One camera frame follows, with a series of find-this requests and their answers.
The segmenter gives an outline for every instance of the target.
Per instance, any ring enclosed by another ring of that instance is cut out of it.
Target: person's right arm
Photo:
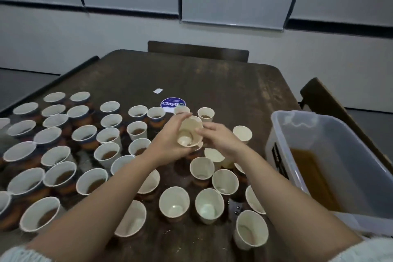
[[[299,261],[332,259],[361,238],[270,166],[222,124],[198,130],[208,144],[238,163],[278,233]]]

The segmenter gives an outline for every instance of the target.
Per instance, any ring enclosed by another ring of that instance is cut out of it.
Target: forearm
[[[327,261],[361,238],[249,147],[237,157],[274,227],[301,261]]]
[[[84,262],[105,247],[155,168],[153,158],[140,155],[28,244],[53,261]]]

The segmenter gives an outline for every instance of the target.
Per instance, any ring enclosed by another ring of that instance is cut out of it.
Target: empty paper cup
[[[120,146],[113,142],[102,144],[94,152],[94,158],[108,171],[111,170],[113,162],[120,156]]]
[[[66,210],[56,197],[43,198],[30,206],[20,219],[19,227],[27,233],[43,233]]]
[[[235,174],[236,174],[237,178],[239,179],[239,181],[243,182],[243,183],[247,183],[248,182],[247,177],[246,177],[246,174],[244,173],[242,167],[240,167],[239,164],[236,164],[236,163],[234,163],[234,165],[235,165],[234,171],[235,171]]]
[[[202,119],[200,119],[198,116],[192,115],[192,116],[190,116],[189,118],[194,119],[194,120],[196,120],[196,121],[202,123]]]
[[[252,131],[248,127],[243,125],[235,126],[232,132],[244,144],[248,144],[248,141],[250,141],[252,138]]]
[[[15,176],[7,186],[7,192],[18,202],[32,204],[50,195],[50,188],[42,182],[45,171],[32,168]]]
[[[132,117],[133,121],[143,121],[148,123],[149,118],[147,117],[147,107],[146,106],[134,106],[128,110],[128,115]]]
[[[25,103],[20,106],[17,106],[12,113],[15,115],[21,117],[22,119],[31,119],[37,122],[38,124],[41,124],[42,120],[44,119],[41,114],[40,110],[38,108],[37,103]]]
[[[149,124],[152,128],[160,130],[165,124],[165,111],[161,107],[153,107],[147,111]]]
[[[7,130],[7,135],[19,141],[32,141],[36,131],[37,123],[34,120],[24,120],[11,125]]]
[[[160,173],[157,170],[153,170],[140,187],[138,191],[139,197],[146,201],[153,200],[155,197],[155,190],[159,184]]]
[[[49,116],[42,123],[44,128],[60,128],[61,135],[63,137],[69,138],[72,134],[72,125],[70,122],[70,118],[67,114],[56,114],[53,116]]]
[[[233,195],[239,188],[239,180],[236,175],[227,169],[214,172],[211,181],[213,187],[226,197]]]
[[[140,155],[142,154],[147,147],[150,145],[150,140],[146,138],[139,138],[135,141],[132,141],[130,146],[128,147],[128,152],[132,155]]]
[[[193,182],[201,187],[209,185],[210,178],[214,174],[214,164],[207,157],[198,157],[190,164],[190,172],[194,177]]]
[[[115,235],[124,238],[136,234],[145,223],[146,215],[145,205],[137,200],[132,201],[118,225]]]
[[[262,216],[251,210],[245,210],[238,216],[233,240],[239,249],[248,251],[260,247],[268,237],[268,226]]]
[[[130,163],[133,159],[135,159],[135,156],[133,155],[123,155],[122,157],[119,157],[113,162],[111,166],[111,174],[115,175],[115,173],[119,171],[120,168]]]
[[[203,125],[191,118],[184,119],[177,134],[177,142],[185,147],[197,146],[203,138],[196,133],[197,128],[203,128]]]
[[[15,172],[39,167],[42,155],[37,150],[37,144],[33,141],[18,143],[7,150],[3,160],[12,167]]]
[[[89,113],[88,106],[76,106],[68,110],[68,117],[70,118],[72,124],[79,128],[84,125],[92,124],[93,118]]]
[[[214,110],[207,107],[200,108],[198,110],[198,117],[203,122],[212,122],[214,117]]]
[[[53,105],[53,106],[49,106],[45,109],[42,110],[41,115],[43,117],[49,117],[49,116],[53,116],[56,114],[60,114],[60,113],[64,113],[64,111],[66,110],[66,106],[64,105]]]
[[[76,193],[76,181],[79,172],[74,162],[62,162],[51,168],[44,177],[44,185],[54,189],[59,195]]]
[[[173,109],[173,114],[174,115],[177,115],[177,114],[180,114],[180,113],[190,113],[190,112],[191,112],[190,108],[187,107],[187,106],[176,106]]]
[[[265,215],[266,212],[263,209],[262,205],[259,203],[257,196],[255,195],[254,191],[252,190],[251,185],[246,188],[246,201],[248,206],[251,207],[252,210],[259,213],[260,215]]]
[[[0,232],[17,229],[26,208],[24,203],[15,203],[10,193],[0,192]]]
[[[198,149],[195,150],[194,152],[191,152],[190,154],[186,155],[185,159],[188,161],[192,161],[193,159],[196,159],[197,157],[203,157],[203,141],[201,141],[198,144]]]
[[[62,131],[60,128],[46,128],[39,131],[33,141],[37,143],[37,146],[44,151],[47,151],[56,146],[65,146],[66,140],[61,135]]]
[[[113,142],[119,145],[120,151],[123,149],[120,138],[120,131],[117,128],[105,128],[97,134],[97,141],[100,144]]]
[[[57,146],[44,153],[41,158],[41,165],[48,170],[54,165],[64,161],[76,163],[76,160],[71,154],[71,149],[68,146]]]
[[[205,148],[204,150],[205,157],[210,159],[214,163],[215,170],[220,170],[222,162],[224,161],[224,156],[214,148]]]
[[[44,97],[44,102],[51,105],[62,104],[66,99],[66,94],[64,92],[53,92]]]
[[[97,128],[94,125],[84,125],[72,133],[72,140],[81,145],[87,151],[96,150],[100,143],[96,139]]]
[[[147,138],[147,124],[143,121],[135,121],[127,126],[127,133],[132,141],[139,138]]]
[[[161,194],[158,206],[169,222],[177,222],[190,207],[190,197],[185,189],[173,186]]]
[[[115,101],[106,102],[99,107],[99,110],[103,115],[119,113],[120,103]]]
[[[88,106],[89,109],[93,109],[93,104],[90,100],[90,93],[87,91],[81,91],[73,94],[70,97],[70,101],[72,101],[75,106],[85,105]]]
[[[125,132],[125,125],[120,114],[110,114],[101,119],[103,128],[117,128],[122,135]]]
[[[203,223],[210,225],[224,212],[224,199],[214,189],[204,189],[195,198],[196,212]]]
[[[99,186],[108,180],[108,172],[105,169],[94,168],[81,177],[76,182],[76,191],[78,194],[87,196],[90,195]]]

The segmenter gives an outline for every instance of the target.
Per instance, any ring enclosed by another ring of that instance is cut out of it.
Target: chair backrest
[[[250,52],[247,50],[166,43],[162,41],[148,41],[147,49],[149,52],[156,52],[156,53],[166,53],[166,54],[173,54],[173,55],[241,61],[241,62],[247,62],[248,55],[250,54]]]
[[[318,78],[311,79],[301,90],[303,97],[301,108],[307,105],[313,112],[322,115],[330,115],[344,121],[351,130],[363,141],[364,144],[375,154],[381,163],[393,174],[393,165],[374,142],[363,132],[360,126],[347,113],[346,109],[332,95]]]

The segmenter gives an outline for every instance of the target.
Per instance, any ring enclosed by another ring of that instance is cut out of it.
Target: person's left hand
[[[198,146],[184,147],[177,142],[180,125],[184,119],[191,115],[192,113],[173,115],[142,155],[153,160],[157,166],[161,166],[185,157],[197,150]]]

